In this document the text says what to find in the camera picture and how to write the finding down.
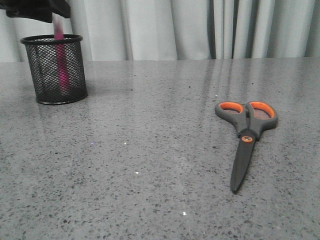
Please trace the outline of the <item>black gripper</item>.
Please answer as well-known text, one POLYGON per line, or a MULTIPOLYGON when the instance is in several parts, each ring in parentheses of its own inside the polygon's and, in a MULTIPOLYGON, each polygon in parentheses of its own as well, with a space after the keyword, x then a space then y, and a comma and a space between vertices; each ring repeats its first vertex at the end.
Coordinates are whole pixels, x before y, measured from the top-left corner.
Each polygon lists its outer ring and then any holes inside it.
POLYGON ((71 17, 71 7, 65 0, 1 0, 0 9, 9 18, 26 18, 45 23, 53 22, 53 14, 71 17))

